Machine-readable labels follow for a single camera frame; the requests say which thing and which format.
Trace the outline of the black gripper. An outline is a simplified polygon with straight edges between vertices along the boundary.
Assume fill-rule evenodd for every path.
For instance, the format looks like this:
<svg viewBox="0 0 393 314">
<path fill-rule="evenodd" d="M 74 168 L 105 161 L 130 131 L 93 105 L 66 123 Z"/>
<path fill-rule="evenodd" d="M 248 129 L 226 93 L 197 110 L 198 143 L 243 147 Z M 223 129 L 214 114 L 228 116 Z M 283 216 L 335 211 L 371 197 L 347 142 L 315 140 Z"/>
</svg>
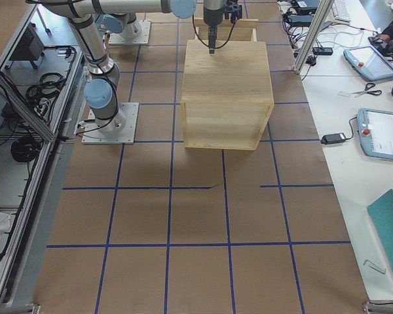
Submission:
<svg viewBox="0 0 393 314">
<path fill-rule="evenodd" d="M 215 53 L 215 44 L 217 39 L 217 26 L 223 21 L 225 5 L 221 6 L 203 6 L 203 20 L 209 26 L 208 28 L 208 48 L 209 53 Z"/>
</svg>

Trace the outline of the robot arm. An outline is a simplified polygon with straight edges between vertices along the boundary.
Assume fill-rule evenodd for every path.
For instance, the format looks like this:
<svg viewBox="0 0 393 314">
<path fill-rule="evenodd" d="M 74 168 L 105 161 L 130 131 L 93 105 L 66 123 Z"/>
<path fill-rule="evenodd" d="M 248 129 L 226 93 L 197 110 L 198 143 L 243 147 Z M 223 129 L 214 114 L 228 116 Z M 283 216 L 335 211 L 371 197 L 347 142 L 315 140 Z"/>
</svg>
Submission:
<svg viewBox="0 0 393 314">
<path fill-rule="evenodd" d="M 125 14 L 137 12 L 172 13 L 181 19 L 190 18 L 196 9 L 196 1 L 41 1 L 53 13 L 66 18 L 82 18 L 87 14 Z M 209 27 L 208 49 L 215 52 L 217 26 L 223 21 L 225 1 L 204 1 L 204 21 Z"/>
<path fill-rule="evenodd" d="M 126 131 L 134 133 L 138 104 L 118 101 L 119 67 L 104 48 L 93 16 L 70 18 L 68 22 L 86 58 L 90 80 L 83 94 L 94 114 L 97 131 L 108 137 L 120 137 Z"/>
</svg>

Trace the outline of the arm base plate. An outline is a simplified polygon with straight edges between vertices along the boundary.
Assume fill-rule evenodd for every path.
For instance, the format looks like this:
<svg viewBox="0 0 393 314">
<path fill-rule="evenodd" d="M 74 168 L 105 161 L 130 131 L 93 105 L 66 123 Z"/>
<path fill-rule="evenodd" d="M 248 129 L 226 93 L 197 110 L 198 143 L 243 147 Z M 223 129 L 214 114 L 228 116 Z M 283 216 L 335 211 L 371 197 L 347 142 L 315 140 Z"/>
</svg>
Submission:
<svg viewBox="0 0 393 314">
<path fill-rule="evenodd" d="M 85 126 L 81 142 L 84 145 L 133 145 L 139 113 L 139 103 L 119 103 L 117 115 L 106 125 L 103 120 Z"/>
<path fill-rule="evenodd" d="M 111 46 L 136 46 L 147 45 L 151 22 L 149 20 L 136 20 L 131 24 L 110 26 L 109 45 Z"/>
</svg>

